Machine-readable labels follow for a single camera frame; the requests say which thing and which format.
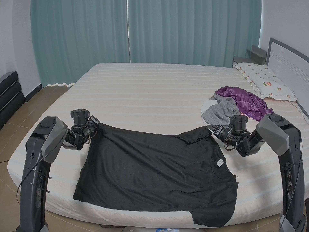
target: white floral pillow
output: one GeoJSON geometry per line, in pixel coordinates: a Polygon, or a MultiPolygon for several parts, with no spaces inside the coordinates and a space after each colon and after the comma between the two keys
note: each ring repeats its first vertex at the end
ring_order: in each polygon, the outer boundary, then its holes
{"type": "Polygon", "coordinates": [[[293,91],[267,65],[238,63],[233,67],[247,79],[260,98],[270,97],[291,102],[297,100],[293,91]]]}

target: bed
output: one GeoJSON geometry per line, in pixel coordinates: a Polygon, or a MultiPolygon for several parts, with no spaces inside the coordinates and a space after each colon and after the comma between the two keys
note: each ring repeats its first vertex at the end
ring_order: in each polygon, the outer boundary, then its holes
{"type": "MultiPolygon", "coordinates": [[[[294,68],[303,68],[303,65],[299,66],[299,63],[303,64],[301,60],[294,56],[296,53],[293,53],[291,58],[289,52],[287,46],[284,47],[271,39],[267,59],[269,67],[274,71],[287,72],[291,65],[289,63],[295,58],[297,61],[294,61],[294,68]],[[286,56],[289,57],[288,62],[283,61],[286,56]]],[[[298,71],[297,74],[302,77],[300,79],[303,80],[303,87],[309,87],[309,59],[305,62],[306,69],[298,71]]],[[[289,79],[283,81],[300,97],[302,90],[292,87],[289,79]]],[[[70,117],[70,111],[85,108],[101,122],[114,127],[158,134],[179,134],[204,125],[200,111],[203,101],[210,98],[215,90],[226,85],[238,86],[255,93],[235,68],[153,63],[97,64],[54,102],[38,122],[48,115],[57,116],[71,127],[73,119],[70,117]]],[[[275,113],[282,115],[301,130],[307,199],[309,120],[297,103],[272,99],[266,99],[266,102],[275,113]]],[[[299,103],[304,111],[309,111],[306,96],[302,96],[299,103]]],[[[23,172],[25,142],[38,122],[9,160],[8,172],[16,185],[20,183],[23,172]]],[[[247,129],[253,131],[256,124],[256,121],[249,119],[247,129]]],[[[264,144],[258,154],[241,157],[235,150],[227,152],[222,142],[217,142],[226,157],[228,168],[238,176],[236,181],[239,182],[235,211],[226,225],[249,222],[280,213],[281,175],[278,157],[270,147],[264,144]]],[[[74,200],[76,183],[88,149],[88,145],[81,151],[61,148],[50,170],[52,179],[49,180],[47,188],[50,191],[46,197],[47,210],[98,224],[149,228],[206,228],[194,224],[188,211],[164,213],[112,210],[74,200]]]]}

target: wall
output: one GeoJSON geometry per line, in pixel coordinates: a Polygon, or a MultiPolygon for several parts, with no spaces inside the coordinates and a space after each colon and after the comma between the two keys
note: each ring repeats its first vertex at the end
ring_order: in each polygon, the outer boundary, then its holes
{"type": "Polygon", "coordinates": [[[41,81],[33,52],[31,0],[0,0],[0,76],[16,70],[23,94],[41,81]]]}
{"type": "Polygon", "coordinates": [[[260,48],[273,37],[309,56],[309,0],[262,0],[260,48]]]}

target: black t-shirt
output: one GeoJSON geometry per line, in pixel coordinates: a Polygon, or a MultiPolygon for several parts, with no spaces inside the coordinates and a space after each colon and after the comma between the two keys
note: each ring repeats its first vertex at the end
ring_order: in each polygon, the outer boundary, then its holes
{"type": "Polygon", "coordinates": [[[189,211],[195,224],[222,227],[238,182],[205,127],[160,135],[100,124],[73,198],[131,211],[189,211]]]}

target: purple satin cloth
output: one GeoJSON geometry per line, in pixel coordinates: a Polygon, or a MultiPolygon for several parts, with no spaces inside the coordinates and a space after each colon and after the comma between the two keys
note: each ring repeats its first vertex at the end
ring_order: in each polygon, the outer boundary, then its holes
{"type": "Polygon", "coordinates": [[[233,97],[239,111],[257,121],[260,121],[265,114],[273,113],[272,108],[268,108],[264,100],[239,87],[225,86],[215,93],[224,97],[233,97]]]}

